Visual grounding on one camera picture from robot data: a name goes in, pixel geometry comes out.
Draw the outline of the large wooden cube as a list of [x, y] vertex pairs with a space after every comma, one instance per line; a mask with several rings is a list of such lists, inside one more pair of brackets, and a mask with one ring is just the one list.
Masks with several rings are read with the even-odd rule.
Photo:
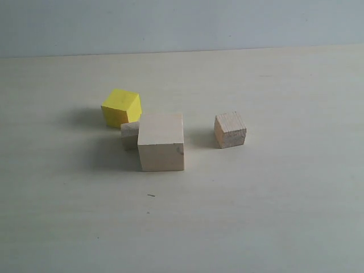
[[184, 170], [183, 115], [143, 114], [138, 151], [144, 172]]

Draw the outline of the medium wooden cube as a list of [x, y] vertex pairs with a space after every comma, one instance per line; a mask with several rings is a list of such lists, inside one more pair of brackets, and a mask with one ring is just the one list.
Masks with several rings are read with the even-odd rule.
[[247, 128], [236, 111], [215, 116], [214, 134], [220, 148], [243, 145]]

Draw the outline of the small wooden cube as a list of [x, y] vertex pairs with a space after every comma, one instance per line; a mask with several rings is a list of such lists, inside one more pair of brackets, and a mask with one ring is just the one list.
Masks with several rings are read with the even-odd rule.
[[139, 122], [121, 124], [121, 141], [125, 150], [138, 148]]

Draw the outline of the yellow cube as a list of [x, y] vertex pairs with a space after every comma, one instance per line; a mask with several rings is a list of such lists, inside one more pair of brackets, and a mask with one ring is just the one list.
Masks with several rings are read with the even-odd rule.
[[137, 122], [142, 114], [140, 95], [123, 89], [114, 89], [102, 103], [106, 125], [119, 129], [121, 124]]

